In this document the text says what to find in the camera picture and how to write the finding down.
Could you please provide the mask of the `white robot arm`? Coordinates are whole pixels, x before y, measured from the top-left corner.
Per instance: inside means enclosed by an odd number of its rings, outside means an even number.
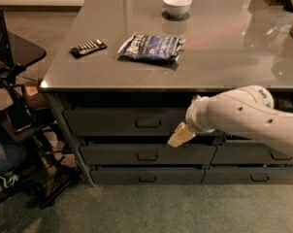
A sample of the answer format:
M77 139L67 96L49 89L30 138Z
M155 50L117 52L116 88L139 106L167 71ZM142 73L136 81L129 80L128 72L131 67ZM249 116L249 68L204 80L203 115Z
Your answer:
M276 110L272 94L263 86L248 85L212 97L194 97L168 144L177 148L215 130L254 140L293 157L293 113Z

